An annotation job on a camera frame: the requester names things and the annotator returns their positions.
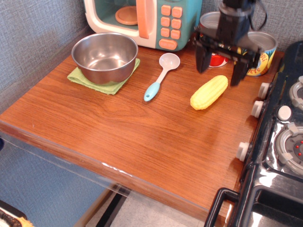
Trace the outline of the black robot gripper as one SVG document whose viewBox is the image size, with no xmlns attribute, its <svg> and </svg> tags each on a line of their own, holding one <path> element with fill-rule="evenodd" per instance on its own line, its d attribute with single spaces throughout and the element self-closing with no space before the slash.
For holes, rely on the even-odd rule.
<svg viewBox="0 0 303 227">
<path fill-rule="evenodd" d="M 208 69 L 212 53 L 234 59 L 231 86 L 237 86 L 251 68 L 258 63 L 262 48 L 248 38 L 253 29 L 254 4 L 220 4 L 217 29 L 196 27 L 196 69 Z"/>
</svg>

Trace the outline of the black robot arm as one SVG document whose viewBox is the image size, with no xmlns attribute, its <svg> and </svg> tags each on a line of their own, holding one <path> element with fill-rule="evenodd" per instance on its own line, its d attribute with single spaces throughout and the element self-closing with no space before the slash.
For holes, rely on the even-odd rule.
<svg viewBox="0 0 303 227">
<path fill-rule="evenodd" d="M 196 27 L 196 68 L 204 72 L 213 53 L 235 61 L 231 86 L 243 80 L 249 69 L 257 67 L 263 49 L 253 42 L 248 32 L 254 13 L 255 0 L 224 0 L 216 28 L 200 24 Z"/>
</svg>

